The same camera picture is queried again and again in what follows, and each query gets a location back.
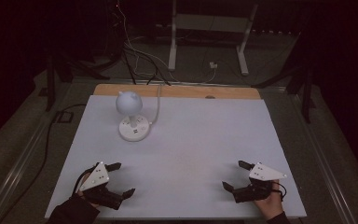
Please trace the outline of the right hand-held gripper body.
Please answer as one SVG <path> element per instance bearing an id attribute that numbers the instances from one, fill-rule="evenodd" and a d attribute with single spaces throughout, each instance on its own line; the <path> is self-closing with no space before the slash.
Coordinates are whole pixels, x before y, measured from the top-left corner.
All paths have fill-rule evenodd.
<path id="1" fill-rule="evenodd" d="M 276 171 L 260 162 L 254 164 L 254 168 L 249 172 L 250 184 L 247 187 L 234 189 L 232 193 L 236 203 L 245 203 L 266 199 L 272 192 L 272 181 L 286 178 L 287 175 Z M 282 199 L 287 190 L 282 187 Z"/>

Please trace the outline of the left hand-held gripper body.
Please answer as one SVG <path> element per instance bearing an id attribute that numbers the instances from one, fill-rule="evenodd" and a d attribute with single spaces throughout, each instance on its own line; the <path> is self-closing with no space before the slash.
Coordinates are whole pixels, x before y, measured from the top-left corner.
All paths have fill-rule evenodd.
<path id="1" fill-rule="evenodd" d="M 80 186 L 86 200 L 90 203 L 118 210 L 121 206 L 122 195 L 111 192 L 106 185 L 110 177 L 109 172 L 105 169 L 105 163 L 98 162 L 92 169 L 88 179 Z"/>

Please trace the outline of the round white power strip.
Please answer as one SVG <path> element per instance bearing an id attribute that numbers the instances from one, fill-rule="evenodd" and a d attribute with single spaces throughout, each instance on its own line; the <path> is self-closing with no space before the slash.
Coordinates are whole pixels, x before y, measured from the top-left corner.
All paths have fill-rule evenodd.
<path id="1" fill-rule="evenodd" d="M 142 115 L 127 116 L 118 126 L 120 136 L 129 142 L 145 139 L 150 132 L 150 122 Z"/>

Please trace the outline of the white globe night lamp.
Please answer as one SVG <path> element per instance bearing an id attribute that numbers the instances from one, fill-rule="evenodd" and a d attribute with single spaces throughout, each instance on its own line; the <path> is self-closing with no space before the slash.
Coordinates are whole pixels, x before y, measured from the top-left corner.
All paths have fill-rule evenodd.
<path id="1" fill-rule="evenodd" d="M 117 112 L 130 119 L 132 128 L 137 126 L 136 117 L 143 108 L 140 95 L 134 91 L 120 91 L 116 99 Z"/>

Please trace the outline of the person's left hand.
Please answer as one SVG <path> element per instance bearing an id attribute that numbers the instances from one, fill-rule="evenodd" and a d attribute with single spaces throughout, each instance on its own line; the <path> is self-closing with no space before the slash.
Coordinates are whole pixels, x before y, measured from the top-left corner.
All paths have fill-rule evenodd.
<path id="1" fill-rule="evenodd" d="M 82 185 L 87 179 L 88 177 L 90 176 L 90 173 L 86 173 L 83 175 L 82 179 L 81 179 L 81 184 Z M 81 191 L 80 189 L 77 191 L 76 193 L 81 199 L 86 200 L 86 197 L 84 196 L 84 193 L 83 191 Z M 93 206 L 94 208 L 98 208 L 100 205 L 96 204 L 96 203 L 90 203 L 89 201 L 87 201 L 91 206 Z"/>

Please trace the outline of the person's right hand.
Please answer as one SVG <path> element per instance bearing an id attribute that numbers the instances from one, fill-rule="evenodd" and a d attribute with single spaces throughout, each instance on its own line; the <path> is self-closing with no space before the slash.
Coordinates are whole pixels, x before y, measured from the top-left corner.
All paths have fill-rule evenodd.
<path id="1" fill-rule="evenodd" d="M 254 201 L 265 220 L 270 220 L 283 212 L 282 195 L 278 180 L 272 181 L 272 192 L 263 200 Z"/>

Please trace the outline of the white table cover sheet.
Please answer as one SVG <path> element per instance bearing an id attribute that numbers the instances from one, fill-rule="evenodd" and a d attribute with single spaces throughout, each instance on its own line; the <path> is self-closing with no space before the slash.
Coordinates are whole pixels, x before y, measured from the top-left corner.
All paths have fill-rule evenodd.
<path id="1" fill-rule="evenodd" d="M 89 98 L 48 207 L 71 195 L 79 175 L 98 161 L 120 162 L 108 188 L 135 189 L 103 219 L 237 219 L 259 217 L 252 203 L 236 203 L 223 188 L 248 184 L 238 161 L 261 162 L 287 177 L 283 207 L 289 217 L 306 211 L 262 100 L 145 97 L 143 114 L 155 119 L 139 142 L 118 133 L 122 117 L 113 96 Z"/>

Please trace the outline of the black floor box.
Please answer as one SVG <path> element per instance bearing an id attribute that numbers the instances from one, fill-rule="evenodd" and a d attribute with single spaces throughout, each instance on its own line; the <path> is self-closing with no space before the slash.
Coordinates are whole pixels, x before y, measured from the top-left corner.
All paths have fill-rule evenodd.
<path id="1" fill-rule="evenodd" d="M 60 111 L 57 114 L 56 122 L 57 123 L 71 123 L 74 117 L 73 112 Z"/>

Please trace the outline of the black floor stand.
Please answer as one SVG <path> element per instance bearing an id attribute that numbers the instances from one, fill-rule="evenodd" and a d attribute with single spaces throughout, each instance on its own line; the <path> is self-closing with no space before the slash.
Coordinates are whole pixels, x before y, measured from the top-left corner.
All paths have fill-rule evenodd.
<path id="1" fill-rule="evenodd" d="M 46 110 L 50 111 L 53 107 L 56 100 L 55 93 L 55 74 L 58 74 L 58 77 L 63 82 L 71 82 L 73 80 L 73 75 L 70 72 L 70 66 L 79 69 L 84 72 L 86 75 L 93 77 L 95 79 L 107 80 L 108 77 L 102 76 L 91 68 L 87 67 L 85 64 L 74 59 L 73 57 L 67 55 L 66 53 L 49 53 L 47 57 L 47 106 Z"/>
<path id="2" fill-rule="evenodd" d="M 274 77 L 261 83 L 253 84 L 253 88 L 264 89 L 282 79 L 290 77 L 285 87 L 288 94 L 298 94 L 302 90 L 301 115 L 310 123 L 311 87 L 314 70 L 314 54 L 312 49 L 307 49 L 308 36 L 301 32 L 296 43 L 287 57 L 282 70 Z"/>

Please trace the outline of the metal floor rail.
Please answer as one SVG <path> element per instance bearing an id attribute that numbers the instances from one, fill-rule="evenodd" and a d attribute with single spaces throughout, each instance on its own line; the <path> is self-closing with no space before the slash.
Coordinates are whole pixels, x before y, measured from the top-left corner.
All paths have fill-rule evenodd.
<path id="1" fill-rule="evenodd" d="M 318 169 L 321 172 L 321 175 L 324 179 L 324 184 L 326 185 L 330 198 L 332 199 L 337 212 L 342 220 L 343 224 L 358 224 L 356 221 L 352 210 L 350 209 L 348 202 L 343 195 L 340 185 L 335 178 L 333 170 L 331 169 L 327 158 L 325 157 L 322 147 L 317 141 L 316 135 L 312 131 L 309 124 L 303 118 L 301 112 L 301 101 L 297 95 L 288 95 L 290 102 L 296 112 L 296 117 L 302 128 L 302 132 L 306 135 L 308 142 L 310 143 L 310 151 L 312 152 Z"/>
<path id="2" fill-rule="evenodd" d="M 56 100 L 48 112 L 44 98 L 32 93 L 0 130 L 0 216 L 69 88 L 68 83 L 58 85 Z"/>

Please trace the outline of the white metal stand frame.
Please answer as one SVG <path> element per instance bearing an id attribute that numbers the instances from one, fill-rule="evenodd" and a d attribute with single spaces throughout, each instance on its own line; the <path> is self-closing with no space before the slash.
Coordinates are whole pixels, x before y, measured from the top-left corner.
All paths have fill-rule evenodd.
<path id="1" fill-rule="evenodd" d="M 245 47 L 252 31 L 258 4 L 254 3 L 252 9 L 245 17 L 227 17 L 212 15 L 183 14 L 177 12 L 177 0 L 172 0 L 172 33 L 171 47 L 168 60 L 168 70 L 174 71 L 176 66 L 176 32 L 178 29 L 196 31 L 217 31 L 229 33 L 242 33 L 242 41 L 236 47 L 238 62 L 243 76 L 249 75 L 245 58 Z"/>

